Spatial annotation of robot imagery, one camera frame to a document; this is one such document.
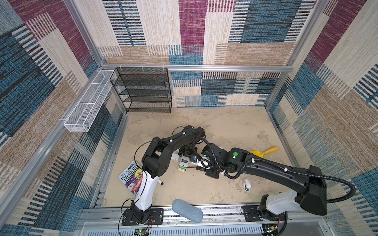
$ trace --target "yellow plastic tool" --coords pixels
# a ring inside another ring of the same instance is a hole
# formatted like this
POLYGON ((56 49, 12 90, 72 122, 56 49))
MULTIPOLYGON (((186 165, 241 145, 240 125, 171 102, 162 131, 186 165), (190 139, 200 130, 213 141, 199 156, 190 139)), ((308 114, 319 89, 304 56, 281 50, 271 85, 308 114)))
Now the yellow plastic tool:
POLYGON ((259 151, 257 151, 257 150, 250 151, 250 153, 252 153, 252 154, 254 154, 254 155, 258 156, 258 157, 263 158, 263 156, 264 156, 265 154, 272 153, 272 152, 277 151, 277 150, 278 150, 278 147, 275 146, 275 147, 269 148, 268 150, 266 150, 266 151, 264 151, 264 152, 262 152, 262 153, 259 152, 259 151))

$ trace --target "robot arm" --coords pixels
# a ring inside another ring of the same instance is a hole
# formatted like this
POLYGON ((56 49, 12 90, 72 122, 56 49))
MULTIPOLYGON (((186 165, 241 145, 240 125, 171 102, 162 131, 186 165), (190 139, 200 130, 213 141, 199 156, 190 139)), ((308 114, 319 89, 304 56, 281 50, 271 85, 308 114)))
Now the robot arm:
MULTIPOLYGON (((286 166, 239 148, 232 148, 230 152, 227 152, 213 143, 208 143, 203 138, 204 136, 203 128, 188 125, 183 131, 171 137, 163 139, 155 137, 152 140, 142 157, 144 173, 141 186, 145 187, 138 192, 130 207, 139 222, 142 223, 148 219, 153 192, 159 177, 169 167, 172 153, 180 148, 180 154, 189 157, 190 161, 195 163, 198 158, 201 158, 195 147, 198 140, 203 140, 207 144, 202 150, 202 155, 209 158, 209 164, 206 164, 204 169, 207 176, 218 179, 219 174, 222 173, 230 179, 236 179, 242 173, 253 174, 292 189, 278 195, 264 195, 259 207, 263 218, 270 219, 285 211, 298 210, 305 210, 316 215, 327 214, 327 185, 323 177, 329 176, 323 176, 318 167, 310 166, 309 169, 305 169, 286 166)), ((346 196, 337 199, 338 201, 348 199, 355 193, 353 185, 343 181, 351 188, 351 191, 346 196)))

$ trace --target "black metal rack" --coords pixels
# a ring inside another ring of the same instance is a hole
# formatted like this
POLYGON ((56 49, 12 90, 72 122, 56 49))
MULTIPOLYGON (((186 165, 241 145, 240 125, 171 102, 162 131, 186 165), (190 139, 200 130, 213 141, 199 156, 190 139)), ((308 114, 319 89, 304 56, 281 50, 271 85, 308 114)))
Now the black metal rack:
POLYGON ((127 112, 167 112, 172 109, 172 94, 166 68, 120 67, 117 79, 110 80, 127 112))

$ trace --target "book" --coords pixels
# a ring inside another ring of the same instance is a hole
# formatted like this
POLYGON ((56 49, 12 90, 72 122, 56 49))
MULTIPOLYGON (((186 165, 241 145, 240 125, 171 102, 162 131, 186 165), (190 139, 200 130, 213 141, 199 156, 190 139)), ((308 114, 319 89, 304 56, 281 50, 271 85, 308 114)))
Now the book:
POLYGON ((143 181, 143 171, 133 161, 124 171, 122 171, 118 178, 134 195, 136 195, 143 181))

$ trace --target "white mesh basket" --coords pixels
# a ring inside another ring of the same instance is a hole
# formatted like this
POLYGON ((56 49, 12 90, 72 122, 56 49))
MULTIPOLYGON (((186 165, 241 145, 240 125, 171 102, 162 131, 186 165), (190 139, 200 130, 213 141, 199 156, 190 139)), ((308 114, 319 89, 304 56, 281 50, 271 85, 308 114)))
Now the white mesh basket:
POLYGON ((112 87, 110 78, 116 79, 116 75, 112 70, 101 70, 97 74, 68 116, 68 119, 64 122, 64 126, 69 132, 88 132, 112 87))

